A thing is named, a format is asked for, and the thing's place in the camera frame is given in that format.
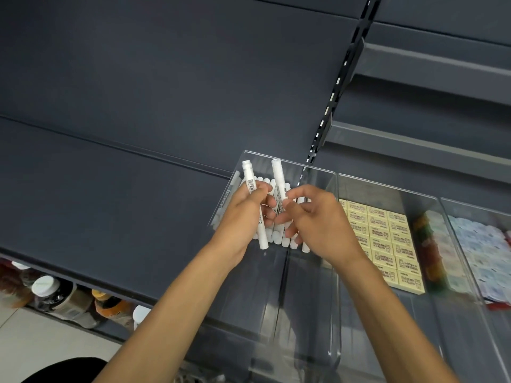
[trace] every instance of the floor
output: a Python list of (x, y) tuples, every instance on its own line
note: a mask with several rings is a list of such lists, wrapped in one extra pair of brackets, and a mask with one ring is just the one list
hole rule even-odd
[(103, 360), (119, 344), (25, 309), (0, 306), (0, 371), (2, 383), (20, 383), (58, 361), (80, 356)]

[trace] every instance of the barcode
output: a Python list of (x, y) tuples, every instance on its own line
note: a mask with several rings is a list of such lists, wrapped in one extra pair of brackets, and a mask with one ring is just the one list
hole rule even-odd
[(247, 180), (248, 191), (250, 193), (256, 190), (256, 181), (255, 180)]

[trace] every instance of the white bottle cap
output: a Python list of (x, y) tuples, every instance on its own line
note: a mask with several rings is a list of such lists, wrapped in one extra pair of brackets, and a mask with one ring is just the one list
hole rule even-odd
[(27, 265), (25, 265), (25, 264), (20, 264), (19, 262), (14, 262), (14, 261), (12, 261), (11, 263), (12, 263), (12, 265), (13, 265), (15, 268), (18, 268), (18, 269), (20, 269), (20, 270), (27, 270), (27, 269), (30, 269), (30, 266), (27, 266)]
[(32, 285), (32, 293), (39, 297), (48, 297), (54, 294), (60, 287), (60, 281), (50, 275), (37, 278)]
[(137, 305), (137, 307), (133, 310), (133, 321), (137, 324), (140, 324), (142, 321), (144, 321), (144, 318), (149, 315), (150, 311), (151, 310), (145, 306)]

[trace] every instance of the plastic bottle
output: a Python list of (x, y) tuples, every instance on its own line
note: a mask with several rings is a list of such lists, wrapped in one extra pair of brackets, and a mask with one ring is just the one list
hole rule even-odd
[(84, 328), (96, 327), (102, 320), (89, 293), (78, 289), (76, 283), (45, 275), (32, 285), (35, 308), (63, 320), (71, 320)]
[(21, 308), (31, 302), (34, 295), (25, 287), (14, 269), (0, 265), (0, 305)]
[(137, 305), (133, 311), (133, 321), (135, 322), (133, 329), (136, 329), (142, 323), (142, 321), (144, 321), (146, 316), (149, 315), (150, 311), (151, 310), (145, 306)]
[(19, 277), (22, 280), (23, 285), (29, 289), (32, 288), (32, 285), (38, 278), (41, 278), (44, 275), (42, 272), (32, 269), (25, 264), (20, 264), (14, 261), (11, 263), (16, 269), (19, 270)]
[(124, 328), (132, 332), (133, 329), (133, 304), (121, 300), (118, 297), (111, 296), (110, 294), (93, 290), (93, 296), (96, 299), (94, 304), (96, 311), (108, 320), (112, 320)]

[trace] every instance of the bottle cap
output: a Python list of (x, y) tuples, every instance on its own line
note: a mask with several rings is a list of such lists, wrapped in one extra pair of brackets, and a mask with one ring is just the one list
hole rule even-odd
[(54, 294), (60, 287), (60, 281), (50, 275), (42, 276), (32, 285), (32, 293), (39, 297), (48, 297)]
[(146, 308), (145, 306), (137, 305), (137, 307), (133, 311), (133, 320), (136, 323), (140, 324), (142, 321), (144, 321), (144, 318), (146, 318), (146, 316), (149, 315), (150, 311), (151, 310), (149, 308)]
[(13, 265), (15, 268), (18, 268), (18, 269), (20, 269), (20, 270), (27, 270), (27, 269), (30, 269), (30, 266), (27, 266), (27, 265), (25, 265), (25, 264), (20, 264), (19, 262), (14, 262), (14, 261), (12, 261), (11, 263), (12, 263), (12, 265)]
[(93, 296), (95, 299), (99, 301), (106, 301), (108, 300), (111, 295), (105, 292), (101, 292), (100, 290), (93, 289)]

